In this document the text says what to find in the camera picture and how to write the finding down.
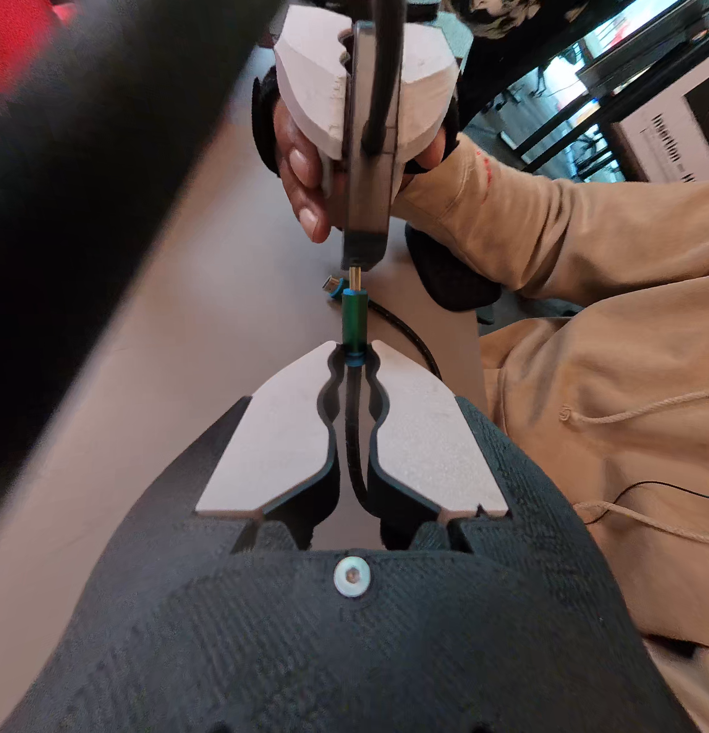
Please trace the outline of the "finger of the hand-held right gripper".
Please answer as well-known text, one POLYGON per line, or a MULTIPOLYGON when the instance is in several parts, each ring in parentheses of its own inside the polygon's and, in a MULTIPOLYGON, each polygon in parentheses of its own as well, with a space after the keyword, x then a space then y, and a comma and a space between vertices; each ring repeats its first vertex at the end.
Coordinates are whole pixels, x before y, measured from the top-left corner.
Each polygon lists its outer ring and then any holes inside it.
POLYGON ((280 97, 296 126, 331 160, 343 157, 348 74, 346 15, 305 5, 288 8, 274 47, 280 97))
POLYGON ((458 74, 441 28, 405 24, 396 152, 400 166, 433 142, 451 104, 458 74))

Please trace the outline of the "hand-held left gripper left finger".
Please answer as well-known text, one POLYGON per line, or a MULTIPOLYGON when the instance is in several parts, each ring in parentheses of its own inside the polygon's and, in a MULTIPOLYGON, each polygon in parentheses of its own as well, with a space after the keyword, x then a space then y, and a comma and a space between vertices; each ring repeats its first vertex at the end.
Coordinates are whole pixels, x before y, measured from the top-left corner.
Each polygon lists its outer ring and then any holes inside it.
POLYGON ((334 467, 339 345, 325 342, 251 396, 195 511, 264 518, 304 496, 334 467))

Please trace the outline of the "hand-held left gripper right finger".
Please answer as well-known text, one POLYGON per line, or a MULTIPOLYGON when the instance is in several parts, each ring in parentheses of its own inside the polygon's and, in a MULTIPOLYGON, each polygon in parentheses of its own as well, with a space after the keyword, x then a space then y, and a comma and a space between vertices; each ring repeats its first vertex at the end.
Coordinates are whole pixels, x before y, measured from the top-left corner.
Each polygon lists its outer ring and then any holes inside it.
POLYGON ((377 500, 396 518, 503 518, 508 505, 456 395, 425 367, 380 340, 371 343, 370 459, 377 500))

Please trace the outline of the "dark grey usb hub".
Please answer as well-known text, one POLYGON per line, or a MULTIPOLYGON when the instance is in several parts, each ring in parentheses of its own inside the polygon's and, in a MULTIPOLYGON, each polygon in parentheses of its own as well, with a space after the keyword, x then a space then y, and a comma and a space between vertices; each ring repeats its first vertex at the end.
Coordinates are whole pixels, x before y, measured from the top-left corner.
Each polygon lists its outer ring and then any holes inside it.
POLYGON ((398 99, 405 24, 352 27, 343 162, 341 269, 371 270, 385 256, 396 177, 398 99))

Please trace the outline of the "red plastic divider bin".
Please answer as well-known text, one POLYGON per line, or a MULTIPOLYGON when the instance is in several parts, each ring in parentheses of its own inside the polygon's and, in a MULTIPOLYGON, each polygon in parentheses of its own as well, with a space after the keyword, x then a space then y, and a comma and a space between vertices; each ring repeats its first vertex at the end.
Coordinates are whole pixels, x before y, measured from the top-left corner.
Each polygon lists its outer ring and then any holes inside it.
POLYGON ((0 94, 43 49, 60 25, 75 16, 75 2, 0 1, 0 94))

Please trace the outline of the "person's right forearm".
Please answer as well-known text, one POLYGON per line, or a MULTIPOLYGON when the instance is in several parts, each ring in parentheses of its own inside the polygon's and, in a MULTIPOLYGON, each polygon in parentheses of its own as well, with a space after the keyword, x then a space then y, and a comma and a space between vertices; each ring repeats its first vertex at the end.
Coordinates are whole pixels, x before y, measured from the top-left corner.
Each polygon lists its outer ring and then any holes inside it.
POLYGON ((393 214, 490 281, 598 300, 709 276, 709 182, 572 182, 515 170, 467 136, 393 214))

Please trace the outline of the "person's right hand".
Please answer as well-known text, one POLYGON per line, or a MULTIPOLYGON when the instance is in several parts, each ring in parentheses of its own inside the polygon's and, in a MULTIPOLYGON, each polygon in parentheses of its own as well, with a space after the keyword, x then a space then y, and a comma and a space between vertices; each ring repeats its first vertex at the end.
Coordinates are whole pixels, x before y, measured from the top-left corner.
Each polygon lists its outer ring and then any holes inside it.
POLYGON ((316 146, 295 124, 282 99, 273 111, 275 158, 294 215, 313 243, 323 243, 344 219, 346 176, 332 175, 330 195, 323 189, 324 170, 316 146))

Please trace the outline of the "person's beige hoodie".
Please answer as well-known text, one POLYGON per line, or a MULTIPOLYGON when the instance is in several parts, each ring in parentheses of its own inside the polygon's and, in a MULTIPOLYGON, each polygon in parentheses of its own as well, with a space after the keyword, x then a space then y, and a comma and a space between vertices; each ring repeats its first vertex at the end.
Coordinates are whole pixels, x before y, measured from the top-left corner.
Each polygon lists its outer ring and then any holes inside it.
POLYGON ((488 415, 578 511, 709 731, 709 276, 480 342, 488 415))

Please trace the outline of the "white printed tag sign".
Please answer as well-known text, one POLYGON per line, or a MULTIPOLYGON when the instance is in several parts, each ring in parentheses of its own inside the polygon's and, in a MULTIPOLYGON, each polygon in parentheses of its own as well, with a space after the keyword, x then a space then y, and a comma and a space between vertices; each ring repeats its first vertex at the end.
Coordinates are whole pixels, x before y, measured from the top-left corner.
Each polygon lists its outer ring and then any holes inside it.
POLYGON ((709 182, 709 77, 678 80, 619 124, 649 182, 709 182))

